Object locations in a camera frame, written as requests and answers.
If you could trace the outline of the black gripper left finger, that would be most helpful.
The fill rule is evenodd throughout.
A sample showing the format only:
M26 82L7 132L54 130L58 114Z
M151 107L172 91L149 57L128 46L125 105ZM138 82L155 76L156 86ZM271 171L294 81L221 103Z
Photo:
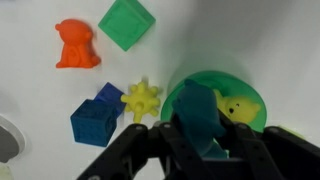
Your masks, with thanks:
M191 144L172 123L148 129L129 125L76 180L134 180L151 158L160 160L164 180L213 180Z

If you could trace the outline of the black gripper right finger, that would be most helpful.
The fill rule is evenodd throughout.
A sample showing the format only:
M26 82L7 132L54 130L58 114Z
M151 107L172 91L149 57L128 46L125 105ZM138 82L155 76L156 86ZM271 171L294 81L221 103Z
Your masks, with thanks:
M254 180L320 180L320 148L316 145L277 126L257 132L219 115L227 130L219 144L230 158L248 164Z

